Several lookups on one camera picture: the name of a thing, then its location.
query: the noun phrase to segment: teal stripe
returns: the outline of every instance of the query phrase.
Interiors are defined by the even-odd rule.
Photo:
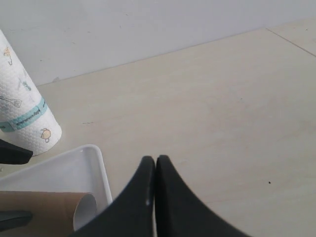
[[[38,105],[36,105],[24,115],[19,116],[9,122],[0,123],[0,129],[3,132],[13,132],[15,130],[20,130],[24,127],[27,127],[44,115],[47,111],[47,108],[48,106],[45,103],[45,100],[42,98]]]

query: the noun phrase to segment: paper towel roll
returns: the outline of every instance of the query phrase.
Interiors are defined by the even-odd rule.
[[[54,115],[0,30],[0,129],[12,144],[39,155],[62,131]]]
[[[95,216],[97,203],[88,193],[0,192],[0,211],[30,211],[31,222],[1,233],[4,237],[67,237]]]

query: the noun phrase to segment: white tray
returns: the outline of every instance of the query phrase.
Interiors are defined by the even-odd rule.
[[[85,145],[27,167],[0,179],[1,191],[92,193],[97,212],[112,195],[100,149]]]

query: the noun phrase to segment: black object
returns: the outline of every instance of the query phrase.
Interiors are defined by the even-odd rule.
[[[29,211],[0,211],[0,232],[26,226],[32,217]]]
[[[157,160],[155,211],[159,237],[246,237],[207,208],[168,156]]]
[[[26,164],[30,161],[33,152],[12,145],[0,139],[0,163]]]
[[[153,237],[155,162],[143,157],[114,202],[70,237]]]

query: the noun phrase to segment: white wall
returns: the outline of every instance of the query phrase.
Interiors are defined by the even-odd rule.
[[[316,0],[0,0],[37,85],[312,16]]]

